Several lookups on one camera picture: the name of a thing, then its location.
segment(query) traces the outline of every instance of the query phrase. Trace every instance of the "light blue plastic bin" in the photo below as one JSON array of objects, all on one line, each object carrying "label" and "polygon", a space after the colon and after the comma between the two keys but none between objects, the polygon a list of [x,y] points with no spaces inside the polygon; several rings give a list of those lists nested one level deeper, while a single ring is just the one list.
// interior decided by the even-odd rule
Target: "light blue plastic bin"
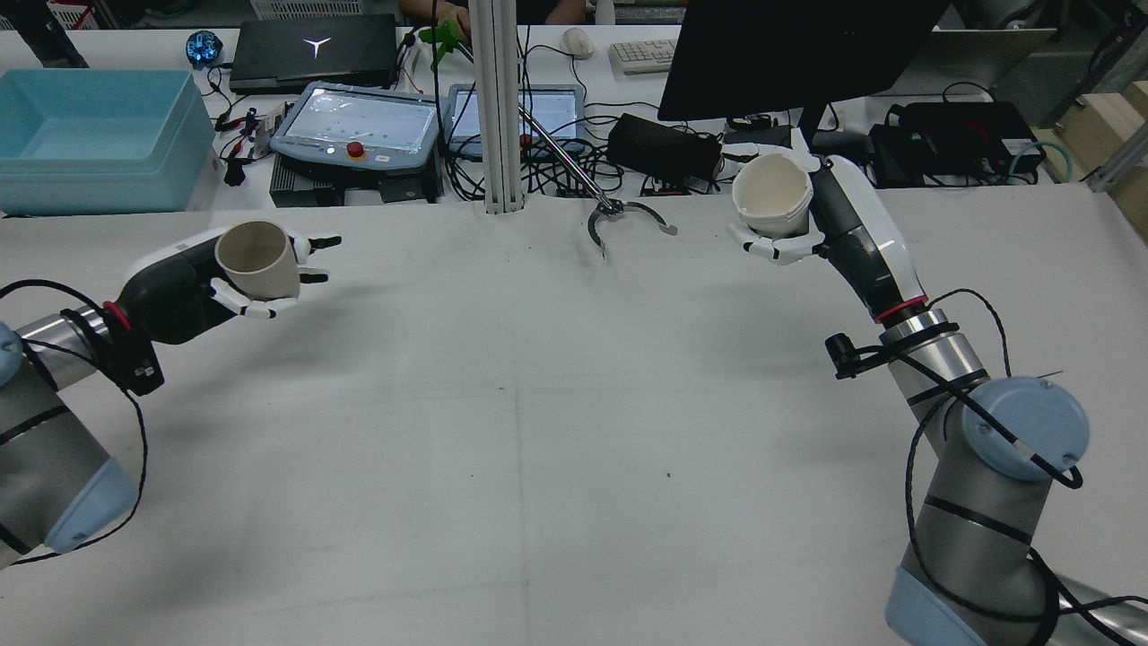
[{"label": "light blue plastic bin", "polygon": [[0,210],[184,210],[215,129],[188,70],[0,76]]}]

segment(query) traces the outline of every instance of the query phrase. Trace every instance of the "person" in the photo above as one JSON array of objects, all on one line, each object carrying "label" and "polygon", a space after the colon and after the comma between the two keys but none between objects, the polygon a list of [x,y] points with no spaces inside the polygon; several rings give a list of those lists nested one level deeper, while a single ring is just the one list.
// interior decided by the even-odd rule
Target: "person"
[{"label": "person", "polygon": [[[443,24],[449,20],[458,23],[463,36],[471,38],[471,11],[466,0],[398,0],[398,7],[408,18],[417,23],[430,21],[432,5],[435,20]],[[585,22],[585,0],[518,0],[519,24],[582,24]]]}]

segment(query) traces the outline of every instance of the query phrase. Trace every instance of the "beige cup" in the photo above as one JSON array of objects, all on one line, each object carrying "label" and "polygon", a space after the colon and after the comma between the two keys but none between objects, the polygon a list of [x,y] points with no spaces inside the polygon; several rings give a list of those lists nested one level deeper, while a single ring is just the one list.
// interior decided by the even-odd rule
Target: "beige cup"
[{"label": "beige cup", "polygon": [[734,178],[734,205],[750,228],[768,238],[809,232],[813,181],[789,156],[761,155]]},{"label": "beige cup", "polygon": [[256,219],[232,226],[216,240],[216,262],[248,297],[298,297],[295,249],[278,224]]}]

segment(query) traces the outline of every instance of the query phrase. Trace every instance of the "green clamp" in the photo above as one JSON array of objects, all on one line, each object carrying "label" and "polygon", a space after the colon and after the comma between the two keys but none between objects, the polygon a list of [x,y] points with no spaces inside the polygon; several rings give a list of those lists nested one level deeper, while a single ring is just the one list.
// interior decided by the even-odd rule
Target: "green clamp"
[{"label": "green clamp", "polygon": [[435,71],[439,69],[439,61],[443,56],[455,50],[455,47],[459,42],[465,42],[463,38],[463,30],[458,28],[458,23],[455,21],[447,21],[439,25],[437,29],[424,29],[419,32],[419,38],[424,42],[429,42],[434,46],[435,42],[439,45],[439,50],[435,52],[434,62],[430,63],[430,70]]}]

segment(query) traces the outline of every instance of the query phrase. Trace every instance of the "black laptop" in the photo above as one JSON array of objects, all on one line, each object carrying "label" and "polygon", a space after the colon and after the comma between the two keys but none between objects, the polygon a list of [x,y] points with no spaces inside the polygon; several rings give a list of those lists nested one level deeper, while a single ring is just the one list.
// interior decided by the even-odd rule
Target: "black laptop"
[{"label": "black laptop", "polygon": [[249,21],[239,28],[231,91],[297,94],[312,80],[389,86],[395,78],[395,16]]}]

